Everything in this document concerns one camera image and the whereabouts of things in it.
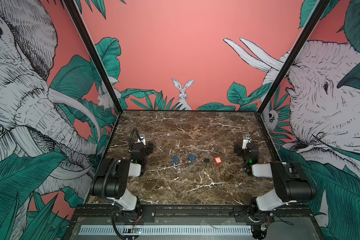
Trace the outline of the red padlock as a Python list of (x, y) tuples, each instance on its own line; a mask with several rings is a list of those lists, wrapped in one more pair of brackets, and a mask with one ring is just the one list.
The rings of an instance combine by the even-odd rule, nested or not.
[(215, 161), (216, 165), (221, 165), (223, 163), (223, 161), (222, 161), (222, 159), (220, 157), (215, 157), (214, 161)]

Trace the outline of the blue padlock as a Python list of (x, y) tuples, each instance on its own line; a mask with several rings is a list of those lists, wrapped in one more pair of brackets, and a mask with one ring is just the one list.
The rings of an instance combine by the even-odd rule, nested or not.
[(177, 165), (177, 164), (179, 164), (181, 162), (181, 160), (179, 159), (178, 156), (172, 157), (172, 161), (173, 161), (174, 165)]
[(195, 155), (189, 153), (189, 161), (190, 161), (190, 162), (194, 162), (195, 160), (196, 160)]

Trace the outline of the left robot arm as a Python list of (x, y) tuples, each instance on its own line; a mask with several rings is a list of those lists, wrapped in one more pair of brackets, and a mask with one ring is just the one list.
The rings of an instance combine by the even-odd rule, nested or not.
[(152, 142), (136, 142), (132, 144), (129, 159), (103, 159), (90, 184), (89, 194), (118, 207), (128, 221), (138, 222), (143, 217), (141, 201), (127, 189), (128, 178), (143, 176), (147, 156), (153, 149)]

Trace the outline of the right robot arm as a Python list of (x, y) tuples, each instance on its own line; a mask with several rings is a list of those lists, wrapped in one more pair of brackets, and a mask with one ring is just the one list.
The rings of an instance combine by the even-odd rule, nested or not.
[(255, 143), (235, 145), (234, 153), (243, 158), (245, 173), (254, 177), (271, 178), (274, 183), (272, 190), (251, 200), (247, 208), (251, 221), (261, 222), (263, 213), (290, 203), (303, 203), (315, 198), (316, 189), (298, 162), (260, 164), (259, 146)]

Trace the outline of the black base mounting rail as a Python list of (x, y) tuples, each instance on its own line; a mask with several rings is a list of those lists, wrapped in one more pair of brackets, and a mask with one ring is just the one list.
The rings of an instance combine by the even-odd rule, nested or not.
[(255, 224), (256, 222), (274, 221), (275, 218), (311, 217), (312, 211), (305, 205), (288, 205), (269, 212), (255, 210), (247, 205), (138, 205), (135, 210), (121, 210), (118, 206), (110, 204), (88, 204), (76, 208), (71, 222), (79, 218), (106, 218), (115, 214), (117, 223), (130, 224), (153, 223), (160, 217), (172, 218), (234, 218), (238, 223)]

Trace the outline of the left black frame post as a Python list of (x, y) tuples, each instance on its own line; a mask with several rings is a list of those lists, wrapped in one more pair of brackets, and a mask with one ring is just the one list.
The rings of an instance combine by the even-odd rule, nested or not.
[(123, 113), (122, 106), (114, 92), (113, 86), (111, 85), (111, 83), (109, 81), (105, 67), (101, 61), (101, 58), (98, 54), (95, 44), (92, 41), (89, 31), (83, 21), (83, 18), (81, 17), (81, 14), (79, 12), (79, 9), (77, 8), (76, 2), (71, 1), (71, 0), (64, 0), (64, 4), (76, 26), (76, 29), (78, 30), (78, 32), (80, 34), (80, 37), (81, 37), (83, 43), (86, 46), (87, 51), (89, 52), (89, 55), (95, 65), (96, 70), (98, 71), (103, 83), (106, 86), (108, 93), (110, 94), (110, 97), (114, 103), (114, 106), (117, 109), (117, 112), (119, 114), (122, 114)]

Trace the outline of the black frame post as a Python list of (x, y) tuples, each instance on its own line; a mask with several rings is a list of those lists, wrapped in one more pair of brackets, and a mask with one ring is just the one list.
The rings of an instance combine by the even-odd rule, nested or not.
[(294, 44), (293, 48), (290, 51), (285, 63), (283, 64), (281, 70), (279, 71), (276, 79), (274, 80), (273, 84), (271, 85), (265, 99), (263, 100), (261, 106), (257, 110), (257, 115), (260, 115), (265, 110), (267, 104), (271, 100), (272, 96), (276, 92), (278, 86), (285, 78), (288, 70), (292, 66), (294, 60), (299, 55), (300, 51), (302, 50), (304, 44), (306, 43), (308, 37), (311, 35), (312, 31), (314, 30), (315, 26), (317, 25), (318, 21), (320, 20), (321, 16), (323, 15), (324, 11), (326, 10), (327, 6), (329, 5), (330, 0), (320, 0), (316, 3), (311, 15), (309, 16), (305, 26), (301, 34), (299, 35), (296, 43)]
[(113, 86), (111, 85), (111, 83), (109, 81), (105, 67), (101, 61), (101, 58), (98, 54), (95, 44), (92, 41), (89, 31), (83, 21), (83, 18), (81, 17), (81, 14), (79, 12), (79, 9), (77, 8), (76, 2), (71, 1), (71, 0), (64, 0), (64, 4), (76, 26), (76, 29), (78, 30), (78, 32), (80, 34), (80, 37), (81, 37), (83, 43), (86, 46), (87, 51), (89, 52), (89, 55), (95, 65), (96, 70), (98, 71), (103, 83), (106, 86), (108, 93), (110, 94), (110, 97), (114, 103), (114, 106), (117, 109), (117, 112), (119, 114), (122, 114), (123, 113), (122, 106), (114, 92)]

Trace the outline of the right black frame post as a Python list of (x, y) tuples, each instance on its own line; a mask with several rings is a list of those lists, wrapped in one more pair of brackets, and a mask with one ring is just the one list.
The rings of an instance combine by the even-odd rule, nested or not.
[(294, 44), (293, 48), (290, 51), (285, 63), (283, 64), (281, 70), (279, 71), (276, 79), (274, 80), (273, 84), (271, 85), (265, 99), (263, 100), (261, 106), (257, 110), (257, 115), (260, 115), (265, 110), (267, 104), (271, 100), (272, 96), (276, 92), (278, 86), (285, 78), (288, 70), (292, 66), (294, 60), (299, 55), (300, 51), (302, 50), (304, 44), (306, 43), (308, 37), (311, 35), (312, 31), (314, 30), (315, 26), (317, 25), (318, 21), (320, 20), (321, 16), (323, 15), (324, 11), (326, 10), (327, 6), (329, 5), (330, 0), (320, 0), (316, 3), (311, 15), (309, 16), (305, 26), (301, 34), (299, 35), (296, 43)]

